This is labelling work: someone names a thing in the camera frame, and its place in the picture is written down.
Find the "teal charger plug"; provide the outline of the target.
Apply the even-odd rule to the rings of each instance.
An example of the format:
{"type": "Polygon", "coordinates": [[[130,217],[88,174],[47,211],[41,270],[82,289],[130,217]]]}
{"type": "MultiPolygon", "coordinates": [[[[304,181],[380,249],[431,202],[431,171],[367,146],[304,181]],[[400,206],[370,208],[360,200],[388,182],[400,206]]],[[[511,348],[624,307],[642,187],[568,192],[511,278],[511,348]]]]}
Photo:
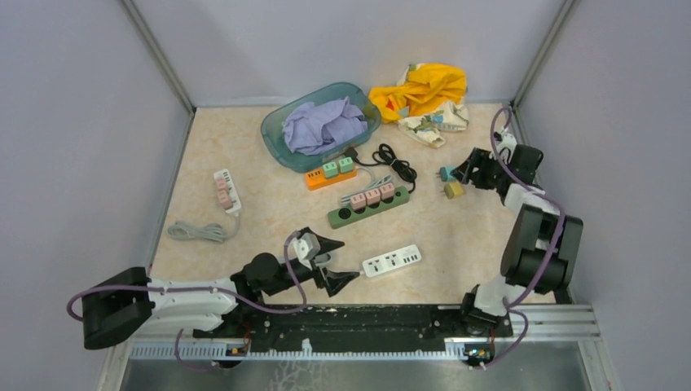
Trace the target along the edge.
{"type": "Polygon", "coordinates": [[[443,166],[437,170],[436,175],[442,182],[454,182],[456,180],[453,175],[454,169],[453,166],[443,166]]]}

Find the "yellow charger plug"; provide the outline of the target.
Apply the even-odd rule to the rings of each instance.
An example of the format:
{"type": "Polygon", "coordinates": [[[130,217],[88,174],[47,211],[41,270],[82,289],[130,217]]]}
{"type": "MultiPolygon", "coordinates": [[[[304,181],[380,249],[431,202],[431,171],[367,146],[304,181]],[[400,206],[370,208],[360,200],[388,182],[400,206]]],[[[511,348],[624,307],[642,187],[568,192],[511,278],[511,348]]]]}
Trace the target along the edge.
{"type": "Polygon", "coordinates": [[[446,182],[442,192],[446,198],[453,200],[464,195],[464,188],[458,181],[446,182]]]}

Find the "green power strip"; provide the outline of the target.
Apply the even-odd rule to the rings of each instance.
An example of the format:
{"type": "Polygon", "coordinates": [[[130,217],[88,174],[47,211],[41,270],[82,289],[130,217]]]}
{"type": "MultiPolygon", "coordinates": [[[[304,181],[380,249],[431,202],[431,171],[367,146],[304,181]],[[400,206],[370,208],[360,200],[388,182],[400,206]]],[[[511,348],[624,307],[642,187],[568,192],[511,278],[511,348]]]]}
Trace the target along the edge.
{"type": "Polygon", "coordinates": [[[389,211],[407,204],[410,200],[410,193],[405,187],[396,187],[394,194],[387,200],[380,200],[373,205],[365,205],[363,208],[355,210],[351,206],[340,207],[327,213],[328,224],[332,229],[339,229],[350,224],[361,222],[362,220],[373,217],[377,214],[389,211]]]}

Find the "white power strip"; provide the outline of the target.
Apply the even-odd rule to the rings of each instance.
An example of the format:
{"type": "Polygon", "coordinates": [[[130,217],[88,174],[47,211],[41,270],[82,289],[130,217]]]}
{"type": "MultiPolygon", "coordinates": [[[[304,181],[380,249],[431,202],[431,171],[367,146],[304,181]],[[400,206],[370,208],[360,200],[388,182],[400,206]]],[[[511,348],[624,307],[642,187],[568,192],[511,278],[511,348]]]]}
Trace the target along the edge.
{"type": "Polygon", "coordinates": [[[221,170],[219,170],[213,174],[213,180],[215,178],[224,178],[225,179],[225,181],[227,183],[227,187],[228,187],[227,192],[230,194],[230,197],[234,202],[233,208],[231,210],[228,210],[228,211],[224,210],[225,213],[229,214],[231,216],[234,216],[234,217],[239,217],[241,212],[242,212],[243,205],[242,205],[242,201],[240,199],[240,195],[237,191],[237,188],[236,188],[234,181],[232,179],[232,176],[230,174],[230,171],[227,169],[221,169],[221,170]]]}
{"type": "Polygon", "coordinates": [[[365,276],[375,278],[406,268],[421,260],[422,254],[418,246],[411,244],[363,261],[362,269],[365,276]]]}

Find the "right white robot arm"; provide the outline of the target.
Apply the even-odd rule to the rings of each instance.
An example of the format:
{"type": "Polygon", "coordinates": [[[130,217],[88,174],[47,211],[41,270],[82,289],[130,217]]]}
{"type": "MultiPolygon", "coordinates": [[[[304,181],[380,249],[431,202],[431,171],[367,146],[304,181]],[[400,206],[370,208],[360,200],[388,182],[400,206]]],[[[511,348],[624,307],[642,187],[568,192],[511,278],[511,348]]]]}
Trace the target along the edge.
{"type": "Polygon", "coordinates": [[[504,327],[508,312],[531,293],[547,294],[570,284],[583,221],[566,214],[536,186],[544,154],[518,145],[495,152],[475,147],[451,172],[463,184],[495,191],[515,222],[500,262],[500,272],[464,295],[459,325],[470,336],[504,327]]]}

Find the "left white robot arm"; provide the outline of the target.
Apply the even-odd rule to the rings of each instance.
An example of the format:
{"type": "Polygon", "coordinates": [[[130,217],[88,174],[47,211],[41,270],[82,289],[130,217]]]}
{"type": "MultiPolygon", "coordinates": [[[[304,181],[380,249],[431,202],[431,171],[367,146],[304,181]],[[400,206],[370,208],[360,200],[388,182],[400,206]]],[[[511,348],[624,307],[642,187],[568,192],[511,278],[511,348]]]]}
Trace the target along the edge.
{"type": "Polygon", "coordinates": [[[154,279],[131,267],[73,297],[68,314],[81,322],[87,350],[119,345],[135,334],[190,331],[195,338],[246,336],[251,317],[299,314],[307,307],[305,282],[329,297],[360,276],[329,269],[344,242],[305,227],[284,242],[282,257],[259,253],[240,271],[210,281],[154,279]]]}

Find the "pink charger plug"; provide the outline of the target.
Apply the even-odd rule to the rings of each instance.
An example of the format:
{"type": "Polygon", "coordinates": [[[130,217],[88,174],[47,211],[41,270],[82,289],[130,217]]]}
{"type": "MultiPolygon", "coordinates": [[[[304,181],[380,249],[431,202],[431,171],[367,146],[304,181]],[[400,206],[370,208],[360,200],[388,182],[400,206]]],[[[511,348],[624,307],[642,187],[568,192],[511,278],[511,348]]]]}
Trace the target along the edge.
{"type": "Polygon", "coordinates": [[[378,188],[365,191],[364,193],[366,205],[378,204],[381,201],[381,192],[378,188]]]}
{"type": "Polygon", "coordinates": [[[394,198],[396,188],[393,183],[386,183],[378,188],[381,195],[381,201],[389,201],[394,198]]]}
{"type": "Polygon", "coordinates": [[[352,195],[349,198],[350,207],[354,211],[364,209],[367,206],[367,198],[363,193],[352,195]]]}

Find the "green charger plug left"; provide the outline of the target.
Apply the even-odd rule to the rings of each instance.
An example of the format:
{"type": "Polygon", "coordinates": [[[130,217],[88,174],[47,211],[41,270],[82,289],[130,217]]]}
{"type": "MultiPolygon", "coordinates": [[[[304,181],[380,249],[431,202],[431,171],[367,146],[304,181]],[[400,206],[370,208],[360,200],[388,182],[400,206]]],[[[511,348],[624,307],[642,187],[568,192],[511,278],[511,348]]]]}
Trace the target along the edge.
{"type": "Polygon", "coordinates": [[[339,165],[335,161],[328,162],[328,163],[324,164],[322,166],[322,170],[323,170],[323,176],[326,179],[335,178],[340,173],[339,165]]]}

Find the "green charger plug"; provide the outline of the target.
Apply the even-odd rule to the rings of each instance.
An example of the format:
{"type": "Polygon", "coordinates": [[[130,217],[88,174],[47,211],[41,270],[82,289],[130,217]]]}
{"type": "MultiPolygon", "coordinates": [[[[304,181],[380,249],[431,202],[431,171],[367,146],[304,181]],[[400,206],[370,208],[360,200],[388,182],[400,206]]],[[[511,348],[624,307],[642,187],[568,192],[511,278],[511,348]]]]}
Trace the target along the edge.
{"type": "Polygon", "coordinates": [[[324,164],[322,166],[322,170],[323,170],[323,176],[326,179],[335,178],[340,173],[339,165],[335,161],[328,162],[328,163],[324,164]]]}
{"type": "Polygon", "coordinates": [[[341,158],[337,165],[341,174],[348,174],[354,171],[354,161],[350,157],[341,158]]]}

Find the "green charger plug right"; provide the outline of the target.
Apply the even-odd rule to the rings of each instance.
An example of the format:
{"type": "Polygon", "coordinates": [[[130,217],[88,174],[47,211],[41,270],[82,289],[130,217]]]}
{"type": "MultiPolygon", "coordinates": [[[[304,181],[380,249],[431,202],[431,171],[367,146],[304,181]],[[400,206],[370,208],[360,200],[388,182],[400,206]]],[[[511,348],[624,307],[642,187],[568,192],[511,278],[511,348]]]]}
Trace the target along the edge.
{"type": "Polygon", "coordinates": [[[354,161],[350,157],[341,158],[337,165],[341,174],[348,174],[354,171],[354,161]]]}

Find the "cream dinosaur print cloth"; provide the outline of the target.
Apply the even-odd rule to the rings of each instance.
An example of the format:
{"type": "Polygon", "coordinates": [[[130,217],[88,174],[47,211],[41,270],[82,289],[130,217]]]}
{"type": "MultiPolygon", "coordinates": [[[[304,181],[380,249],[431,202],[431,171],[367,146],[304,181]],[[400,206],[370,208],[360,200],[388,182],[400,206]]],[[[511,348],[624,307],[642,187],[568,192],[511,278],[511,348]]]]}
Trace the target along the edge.
{"type": "MultiPolygon", "coordinates": [[[[404,74],[397,85],[403,82],[404,74]]],[[[397,121],[398,128],[405,135],[427,147],[440,148],[445,143],[445,138],[442,136],[444,132],[457,133],[469,127],[469,110],[465,106],[464,99],[465,96],[460,103],[446,102],[436,111],[423,116],[403,118],[397,121]]]]}

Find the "orange power strip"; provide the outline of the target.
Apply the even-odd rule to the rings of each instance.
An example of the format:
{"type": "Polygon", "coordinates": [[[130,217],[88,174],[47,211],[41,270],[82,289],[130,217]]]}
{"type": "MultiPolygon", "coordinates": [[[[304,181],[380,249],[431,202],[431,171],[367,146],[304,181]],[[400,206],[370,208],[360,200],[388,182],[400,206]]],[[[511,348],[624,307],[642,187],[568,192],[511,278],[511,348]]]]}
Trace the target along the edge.
{"type": "Polygon", "coordinates": [[[326,178],[322,168],[312,170],[304,175],[306,188],[309,191],[316,191],[318,189],[329,187],[339,182],[350,180],[357,176],[358,170],[353,169],[348,173],[338,173],[336,176],[326,178]]]}

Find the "yellow cloth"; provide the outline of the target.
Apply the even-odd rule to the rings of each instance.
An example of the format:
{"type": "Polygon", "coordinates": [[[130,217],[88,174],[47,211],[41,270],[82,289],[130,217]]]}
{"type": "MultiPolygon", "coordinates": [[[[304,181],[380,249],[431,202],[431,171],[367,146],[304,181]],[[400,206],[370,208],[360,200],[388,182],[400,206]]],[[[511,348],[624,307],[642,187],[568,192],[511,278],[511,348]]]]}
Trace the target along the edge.
{"type": "Polygon", "coordinates": [[[436,111],[446,102],[460,103],[468,83],[463,69],[447,64],[413,64],[403,82],[395,86],[376,86],[368,98],[379,109],[384,122],[436,111]]]}

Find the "purple cloth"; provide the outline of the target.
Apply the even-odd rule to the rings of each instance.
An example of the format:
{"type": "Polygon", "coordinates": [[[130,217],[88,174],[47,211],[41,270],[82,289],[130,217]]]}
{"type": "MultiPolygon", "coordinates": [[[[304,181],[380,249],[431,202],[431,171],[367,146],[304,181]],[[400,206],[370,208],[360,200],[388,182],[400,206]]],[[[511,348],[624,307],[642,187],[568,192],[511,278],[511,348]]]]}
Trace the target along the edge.
{"type": "Polygon", "coordinates": [[[306,102],[283,122],[283,138],[292,153],[316,156],[331,151],[368,129],[360,108],[348,97],[316,105],[306,102]]]}

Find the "teal plastic basin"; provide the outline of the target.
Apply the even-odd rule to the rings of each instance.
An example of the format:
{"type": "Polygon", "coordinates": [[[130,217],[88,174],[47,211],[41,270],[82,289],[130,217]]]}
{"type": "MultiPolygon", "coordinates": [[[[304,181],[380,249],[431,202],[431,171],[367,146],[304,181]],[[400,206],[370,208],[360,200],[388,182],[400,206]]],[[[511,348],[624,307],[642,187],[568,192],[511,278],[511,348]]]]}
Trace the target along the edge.
{"type": "Polygon", "coordinates": [[[282,166],[297,173],[307,173],[342,155],[348,147],[357,147],[367,142],[371,138],[372,133],[379,128],[381,122],[382,117],[379,109],[359,87],[349,82],[337,82],[306,94],[268,114],[261,124],[261,134],[269,153],[282,166]],[[316,105],[320,105],[334,99],[346,97],[350,99],[353,105],[360,108],[365,116],[368,129],[363,134],[352,138],[350,141],[335,147],[329,152],[316,156],[306,156],[289,151],[284,142],[282,129],[283,122],[295,108],[306,102],[314,102],[316,105]]]}

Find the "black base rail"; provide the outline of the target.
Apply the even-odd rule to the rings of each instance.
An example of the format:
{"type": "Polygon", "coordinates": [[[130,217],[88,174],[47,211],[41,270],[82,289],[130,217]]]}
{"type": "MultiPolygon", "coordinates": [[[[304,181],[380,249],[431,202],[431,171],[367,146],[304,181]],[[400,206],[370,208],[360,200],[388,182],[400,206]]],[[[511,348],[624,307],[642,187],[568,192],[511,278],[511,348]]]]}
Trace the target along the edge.
{"type": "Polygon", "coordinates": [[[270,305],[268,312],[241,304],[222,316],[210,332],[193,331],[197,339],[249,339],[252,353],[298,351],[308,340],[314,352],[388,354],[435,352],[448,338],[513,336],[507,316],[479,318],[461,304],[403,305],[270,305]]]}

